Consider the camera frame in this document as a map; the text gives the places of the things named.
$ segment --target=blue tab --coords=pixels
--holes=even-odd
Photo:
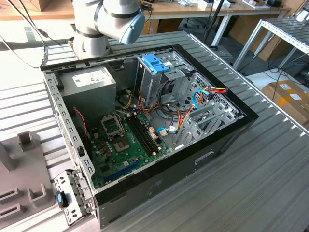
[[[154,54],[143,55],[145,63],[154,71],[154,73],[163,73],[169,71],[170,68],[165,66],[162,61]]]
[[[58,194],[58,202],[62,202],[62,197],[61,197],[61,194]]]

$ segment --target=wooden desk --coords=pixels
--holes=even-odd
[[[21,20],[22,18],[12,9],[10,6],[2,5],[3,9],[0,9],[0,21],[2,20]],[[156,2],[152,4],[152,22],[151,28],[149,28],[148,21],[145,28],[148,28],[150,34],[157,32],[159,19],[168,18],[188,18],[188,17],[208,17],[210,15],[210,8],[207,10],[201,10],[197,4],[193,6],[181,6],[177,2]],[[217,31],[216,37],[214,38],[212,45],[218,45],[220,38],[232,16],[235,15],[279,15],[278,18],[284,17],[290,8],[284,7],[278,10],[278,8],[256,10],[238,0],[237,3],[232,4],[230,8],[221,9],[218,16],[223,16],[222,23]],[[32,19],[74,19],[73,6],[70,0],[54,0],[46,8],[44,12],[29,11]],[[148,19],[149,13],[144,11],[146,19]]]

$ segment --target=blue drive bracket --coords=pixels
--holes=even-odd
[[[143,55],[143,59],[155,74],[163,73],[170,70],[170,68],[165,66],[162,61],[154,54]]]

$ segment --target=power supply label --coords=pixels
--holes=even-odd
[[[77,87],[87,86],[98,82],[105,81],[106,77],[101,70],[79,74],[73,77]]]

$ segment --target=metal rack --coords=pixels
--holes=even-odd
[[[115,40],[110,40],[110,44],[114,53],[180,44],[257,112],[259,118],[220,157],[122,216],[105,231],[290,232],[307,227],[307,130],[193,35],[178,31],[142,36],[131,46]],[[50,62],[73,59],[67,47],[52,52],[58,54],[49,56]],[[43,83],[0,91],[0,115],[4,113],[6,116],[0,120],[0,139],[22,130],[37,132],[50,178],[72,168]],[[69,229],[57,204],[6,230],[48,231],[50,228],[99,231],[94,215]]]
[[[294,46],[291,52],[280,64],[279,68],[281,68],[288,61],[297,49],[305,54],[309,53],[309,25],[300,23],[294,18],[261,19],[235,61],[233,65],[234,69],[239,67],[262,28],[266,28],[269,32],[262,40],[261,44],[255,51],[255,54],[258,54],[259,51],[264,48],[272,34],[279,36]]]

